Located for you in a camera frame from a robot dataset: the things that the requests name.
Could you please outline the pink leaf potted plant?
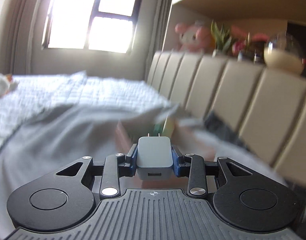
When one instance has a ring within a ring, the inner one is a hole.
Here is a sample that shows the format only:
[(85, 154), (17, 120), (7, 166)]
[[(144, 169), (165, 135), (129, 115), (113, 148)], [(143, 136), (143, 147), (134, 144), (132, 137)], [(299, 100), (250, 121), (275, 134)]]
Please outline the pink leaf potted plant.
[(232, 25), (230, 28), (231, 37), (235, 42), (232, 45), (232, 55), (245, 57), (254, 60), (254, 57), (264, 59), (265, 44), (269, 40), (269, 36), (263, 33), (251, 34)]

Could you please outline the beige curtain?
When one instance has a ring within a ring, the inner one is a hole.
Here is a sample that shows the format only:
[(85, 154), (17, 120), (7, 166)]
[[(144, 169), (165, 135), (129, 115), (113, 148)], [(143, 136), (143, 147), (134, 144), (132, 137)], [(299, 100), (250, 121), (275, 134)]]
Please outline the beige curtain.
[(50, 0), (0, 0), (0, 73), (42, 74)]

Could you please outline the quilted white mattress cover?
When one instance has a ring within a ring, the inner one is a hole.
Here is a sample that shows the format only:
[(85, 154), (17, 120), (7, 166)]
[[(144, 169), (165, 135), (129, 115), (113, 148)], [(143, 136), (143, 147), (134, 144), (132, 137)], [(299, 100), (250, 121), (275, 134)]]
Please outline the quilted white mattress cover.
[(0, 97), (0, 148), (31, 116), (57, 105), (83, 104), (143, 112), (171, 102), (144, 81), (72, 75), (15, 76), (17, 86)]

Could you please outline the grey blanket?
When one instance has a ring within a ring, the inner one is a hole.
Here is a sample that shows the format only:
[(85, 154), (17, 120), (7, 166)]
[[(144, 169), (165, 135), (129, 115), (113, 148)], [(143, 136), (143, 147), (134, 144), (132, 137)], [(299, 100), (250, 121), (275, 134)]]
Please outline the grey blanket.
[(285, 183), (269, 165), (247, 150), (219, 140), (205, 130), (202, 120), (178, 105), (139, 113), (95, 105), (59, 105), (23, 121), (0, 147), (0, 239), (14, 230), (7, 200), (15, 189), (86, 155), (104, 160), (128, 152), (132, 140), (147, 135), (166, 118), (176, 122), (172, 142), (182, 153), (195, 153), (206, 160), (225, 155)]

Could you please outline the barred window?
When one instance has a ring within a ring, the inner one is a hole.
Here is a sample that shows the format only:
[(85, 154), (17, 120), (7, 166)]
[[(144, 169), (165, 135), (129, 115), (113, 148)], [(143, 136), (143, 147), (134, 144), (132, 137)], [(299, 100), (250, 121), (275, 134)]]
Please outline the barred window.
[(50, 0), (43, 48), (132, 51), (142, 0)]

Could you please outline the round globe lamp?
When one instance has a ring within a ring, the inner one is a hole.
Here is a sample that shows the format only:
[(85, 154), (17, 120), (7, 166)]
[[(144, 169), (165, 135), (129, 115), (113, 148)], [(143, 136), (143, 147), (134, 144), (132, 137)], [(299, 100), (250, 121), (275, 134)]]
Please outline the round globe lamp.
[(268, 68), (301, 75), (304, 70), (303, 53), (299, 42), (287, 32), (269, 38), (264, 47), (264, 61)]

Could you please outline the pink cardboard box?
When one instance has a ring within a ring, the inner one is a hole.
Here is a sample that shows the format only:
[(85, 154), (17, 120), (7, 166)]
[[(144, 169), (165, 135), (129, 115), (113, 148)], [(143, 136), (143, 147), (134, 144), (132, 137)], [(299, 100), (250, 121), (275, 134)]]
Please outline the pink cardboard box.
[(174, 121), (167, 122), (162, 133), (153, 136), (148, 130), (135, 135), (135, 141), (129, 137), (123, 124), (119, 121), (114, 131), (118, 153), (133, 152), (132, 146), (138, 148), (136, 163), (140, 167), (169, 167), (172, 161), (172, 150), (177, 148), (181, 154), (197, 154), (205, 161), (213, 161), (215, 150), (198, 140), (193, 132), (178, 126)]

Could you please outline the dark grey pillow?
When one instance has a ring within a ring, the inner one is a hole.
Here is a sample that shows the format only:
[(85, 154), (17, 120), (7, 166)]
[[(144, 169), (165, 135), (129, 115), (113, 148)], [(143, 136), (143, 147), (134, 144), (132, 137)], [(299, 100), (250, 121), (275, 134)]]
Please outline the dark grey pillow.
[(214, 111), (211, 111), (204, 120), (206, 131), (212, 133), (222, 141), (228, 142), (250, 152), (249, 147)]

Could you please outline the pink bunny plush toy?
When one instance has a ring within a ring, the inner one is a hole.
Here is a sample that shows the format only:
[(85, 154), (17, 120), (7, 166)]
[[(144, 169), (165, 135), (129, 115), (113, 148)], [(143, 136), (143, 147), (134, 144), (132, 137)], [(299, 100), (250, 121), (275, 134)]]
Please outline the pink bunny plush toy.
[(179, 36), (178, 51), (205, 54), (215, 49), (210, 28), (200, 22), (191, 25), (178, 23), (175, 33)]

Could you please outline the beige padded headboard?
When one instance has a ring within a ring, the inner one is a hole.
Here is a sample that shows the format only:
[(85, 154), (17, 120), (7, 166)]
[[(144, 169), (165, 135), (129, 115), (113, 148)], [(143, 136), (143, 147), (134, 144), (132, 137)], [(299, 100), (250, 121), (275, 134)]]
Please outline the beige padded headboard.
[(197, 118), (215, 112), (262, 161), (306, 187), (306, 78), (227, 57), (158, 51), (147, 83)]

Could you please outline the cream yellow tube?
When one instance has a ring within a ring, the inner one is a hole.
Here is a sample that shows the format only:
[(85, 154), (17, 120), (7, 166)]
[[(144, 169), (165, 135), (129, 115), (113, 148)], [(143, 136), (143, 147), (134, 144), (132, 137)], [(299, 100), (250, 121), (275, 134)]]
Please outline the cream yellow tube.
[(169, 116), (166, 117), (164, 124), (163, 124), (161, 136), (168, 137), (171, 139), (174, 129), (175, 129), (175, 125), (176, 125), (176, 122), (174, 118), (169, 117)]

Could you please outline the white usb wall charger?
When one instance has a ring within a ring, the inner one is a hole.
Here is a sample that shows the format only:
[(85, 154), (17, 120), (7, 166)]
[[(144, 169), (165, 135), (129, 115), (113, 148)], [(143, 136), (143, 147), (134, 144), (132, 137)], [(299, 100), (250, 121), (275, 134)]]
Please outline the white usb wall charger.
[(141, 180), (167, 180), (173, 172), (168, 137), (141, 137), (137, 145), (137, 174)]

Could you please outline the green plastic crank handle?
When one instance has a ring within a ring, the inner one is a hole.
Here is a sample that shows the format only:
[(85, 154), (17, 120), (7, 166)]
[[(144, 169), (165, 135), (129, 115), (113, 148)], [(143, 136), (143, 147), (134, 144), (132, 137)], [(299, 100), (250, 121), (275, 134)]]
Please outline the green plastic crank handle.
[(163, 134), (163, 128), (164, 125), (163, 124), (156, 124), (154, 126), (154, 130), (153, 130), (153, 136), (155, 137), (160, 137)]

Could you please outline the green snake plant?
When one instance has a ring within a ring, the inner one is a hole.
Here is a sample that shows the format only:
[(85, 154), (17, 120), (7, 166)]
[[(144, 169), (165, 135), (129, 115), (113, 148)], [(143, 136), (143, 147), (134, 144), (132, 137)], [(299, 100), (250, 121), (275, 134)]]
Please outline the green snake plant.
[(212, 21), (210, 31), (215, 41), (215, 49), (221, 51), (223, 54), (227, 54), (234, 42), (229, 27), (222, 25), (219, 28), (217, 23)]

